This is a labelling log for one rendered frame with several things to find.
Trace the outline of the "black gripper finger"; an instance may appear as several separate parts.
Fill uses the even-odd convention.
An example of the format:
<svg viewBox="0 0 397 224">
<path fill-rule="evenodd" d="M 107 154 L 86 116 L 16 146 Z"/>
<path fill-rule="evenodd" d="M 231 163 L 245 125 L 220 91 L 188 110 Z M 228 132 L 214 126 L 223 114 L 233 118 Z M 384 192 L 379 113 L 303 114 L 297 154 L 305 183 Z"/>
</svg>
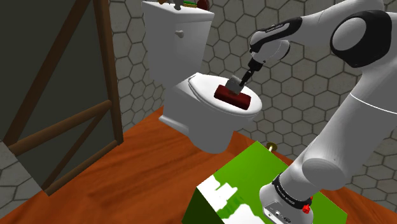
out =
<svg viewBox="0 0 397 224">
<path fill-rule="evenodd" d="M 254 71 L 252 71 L 252 70 L 246 71 L 246 73 L 242 77 L 241 82 L 240 82 L 239 85 L 241 87 L 243 87 L 249 81 L 249 79 L 252 77 L 253 74 L 254 74 Z"/>
</svg>

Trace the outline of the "green robot stand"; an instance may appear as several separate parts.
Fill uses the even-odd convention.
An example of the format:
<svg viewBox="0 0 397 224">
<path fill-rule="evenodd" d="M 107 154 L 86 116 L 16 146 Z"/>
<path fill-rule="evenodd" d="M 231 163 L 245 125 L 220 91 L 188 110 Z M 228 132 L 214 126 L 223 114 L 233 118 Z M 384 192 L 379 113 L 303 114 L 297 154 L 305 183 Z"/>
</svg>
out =
<svg viewBox="0 0 397 224">
<path fill-rule="evenodd" d="M 197 185 L 182 224 L 302 224 L 277 204 L 261 208 L 260 188 L 287 165 L 253 143 Z"/>
</svg>

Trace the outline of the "white toilet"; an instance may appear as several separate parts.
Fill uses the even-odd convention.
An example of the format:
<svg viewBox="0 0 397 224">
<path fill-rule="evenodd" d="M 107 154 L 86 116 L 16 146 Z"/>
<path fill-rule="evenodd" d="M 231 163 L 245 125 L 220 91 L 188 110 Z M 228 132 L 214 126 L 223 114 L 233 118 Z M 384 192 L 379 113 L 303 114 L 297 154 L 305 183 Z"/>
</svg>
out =
<svg viewBox="0 0 397 224">
<path fill-rule="evenodd" d="M 214 13 L 200 8 L 142 2 L 151 79 L 165 88 L 161 122 L 186 135 L 202 151 L 225 151 L 232 134 L 261 112 L 258 95 L 248 87 L 247 109 L 214 97 L 227 78 L 201 74 L 204 50 Z"/>
</svg>

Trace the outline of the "brown wooden frame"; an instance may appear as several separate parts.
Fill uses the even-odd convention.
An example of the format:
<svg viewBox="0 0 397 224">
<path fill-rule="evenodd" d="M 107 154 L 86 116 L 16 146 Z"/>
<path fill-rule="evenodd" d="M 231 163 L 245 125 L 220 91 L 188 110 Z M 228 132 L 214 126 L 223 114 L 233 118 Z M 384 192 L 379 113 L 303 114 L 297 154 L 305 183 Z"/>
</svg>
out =
<svg viewBox="0 0 397 224">
<path fill-rule="evenodd" d="M 0 0 L 0 199 L 51 195 L 122 142 L 107 0 Z"/>
</svg>

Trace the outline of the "dark red block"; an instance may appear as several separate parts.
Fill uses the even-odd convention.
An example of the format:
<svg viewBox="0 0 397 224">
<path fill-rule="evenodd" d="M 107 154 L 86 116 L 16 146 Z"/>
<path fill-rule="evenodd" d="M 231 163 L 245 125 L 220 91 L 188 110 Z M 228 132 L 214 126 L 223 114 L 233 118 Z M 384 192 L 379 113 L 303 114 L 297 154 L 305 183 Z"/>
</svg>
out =
<svg viewBox="0 0 397 224">
<path fill-rule="evenodd" d="M 218 85 L 214 97 L 244 110 L 247 110 L 251 103 L 251 97 L 249 95 L 242 92 L 235 94 L 223 85 Z"/>
</svg>

